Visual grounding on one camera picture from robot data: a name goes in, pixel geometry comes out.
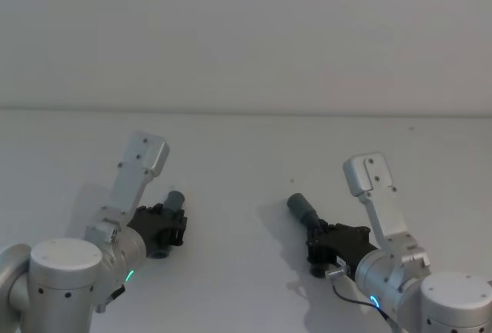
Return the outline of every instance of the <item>cable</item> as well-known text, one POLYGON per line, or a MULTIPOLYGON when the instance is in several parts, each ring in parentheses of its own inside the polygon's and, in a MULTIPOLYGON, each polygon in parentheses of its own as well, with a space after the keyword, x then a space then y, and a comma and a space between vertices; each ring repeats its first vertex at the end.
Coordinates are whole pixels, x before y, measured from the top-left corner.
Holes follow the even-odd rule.
POLYGON ((364 302, 364 301, 352 300, 351 298, 346 298, 346 297, 340 295, 340 293, 338 293, 338 291, 337 291, 337 288, 335 287, 334 279, 331 279, 331 286, 333 287, 333 293, 335 293, 335 295, 339 299, 344 300, 345 302, 350 302, 351 304, 363 305, 363 306, 369 306, 370 308, 375 308, 376 310, 379 311, 379 313, 384 318, 384 320, 387 320, 389 318, 387 316, 387 314, 384 311, 382 311, 379 307, 377 307, 375 304, 371 304, 369 302, 364 302))

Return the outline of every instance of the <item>white wall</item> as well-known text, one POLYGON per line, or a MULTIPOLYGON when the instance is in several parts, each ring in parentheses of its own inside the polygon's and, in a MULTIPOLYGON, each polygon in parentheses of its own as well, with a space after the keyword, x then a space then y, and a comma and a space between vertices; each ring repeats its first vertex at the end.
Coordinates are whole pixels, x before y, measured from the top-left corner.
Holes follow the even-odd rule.
MULTIPOLYGON (((143 203, 186 194, 185 244, 149 261, 92 332, 387 331, 375 311, 313 279, 286 198, 303 192, 332 222, 366 225, 341 164, 383 151, 407 225, 434 271, 492 279, 491 120, 265 118, 0 112, 0 245, 84 228, 136 128, 171 154, 143 203)), ((349 283, 344 294, 357 296, 349 283)))
POLYGON ((0 106, 487 114, 492 0, 0 0, 0 106))

